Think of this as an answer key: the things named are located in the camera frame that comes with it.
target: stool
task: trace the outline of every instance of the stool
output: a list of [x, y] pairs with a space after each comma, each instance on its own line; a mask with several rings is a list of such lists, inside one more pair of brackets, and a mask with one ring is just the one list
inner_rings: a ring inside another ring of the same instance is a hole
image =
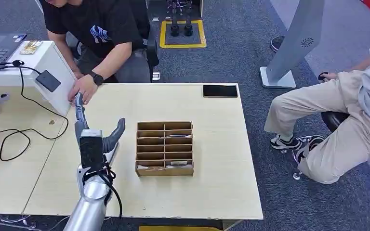
[[323, 118], [324, 123], [327, 125], [331, 132], [334, 132], [338, 126], [344, 122], [350, 115], [342, 112], [322, 112], [321, 118]]

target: black watch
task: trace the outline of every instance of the black watch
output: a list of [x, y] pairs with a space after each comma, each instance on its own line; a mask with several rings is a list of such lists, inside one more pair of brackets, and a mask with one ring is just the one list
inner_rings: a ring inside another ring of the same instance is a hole
[[94, 83], [97, 86], [100, 86], [104, 83], [104, 78], [101, 75], [94, 73], [93, 71], [90, 72], [90, 75], [93, 77]]

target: black chair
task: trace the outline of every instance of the black chair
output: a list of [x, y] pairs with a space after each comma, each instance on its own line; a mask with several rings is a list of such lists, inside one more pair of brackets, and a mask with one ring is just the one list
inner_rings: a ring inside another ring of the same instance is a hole
[[350, 115], [342, 112], [322, 112], [321, 118], [323, 118], [324, 123], [327, 125], [331, 132], [334, 132], [338, 126], [344, 122]]
[[[146, 43], [146, 54], [149, 67], [149, 75], [152, 82], [154, 67], [159, 64], [158, 59], [158, 45], [155, 34], [151, 28], [151, 24], [148, 18], [148, 10], [145, 0], [130, 0], [132, 13], [134, 15], [137, 27], [141, 37], [147, 40]], [[70, 47], [73, 57], [79, 59], [81, 56], [82, 44], [77, 40], [71, 33], [67, 33], [66, 42]], [[114, 78], [108, 78], [105, 82], [117, 82]]]

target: knee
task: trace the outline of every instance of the knee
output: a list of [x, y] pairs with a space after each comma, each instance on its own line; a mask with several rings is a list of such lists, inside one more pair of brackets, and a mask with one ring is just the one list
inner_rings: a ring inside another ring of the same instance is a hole
[[320, 165], [309, 165], [308, 177], [322, 184], [332, 184], [338, 181], [339, 176], [335, 175], [331, 169]]
[[272, 104], [270, 105], [271, 110], [280, 110], [286, 106], [286, 99], [284, 95], [279, 95], [273, 99]]
[[150, 83], [151, 76], [148, 65], [141, 65], [141, 67], [132, 70], [131, 82], [133, 83]]

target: cardboard organizer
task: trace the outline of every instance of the cardboard organizer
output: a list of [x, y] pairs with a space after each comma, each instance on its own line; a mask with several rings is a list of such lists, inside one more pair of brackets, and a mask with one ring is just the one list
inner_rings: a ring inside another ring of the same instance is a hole
[[138, 176], [192, 176], [191, 122], [139, 122], [135, 171]]

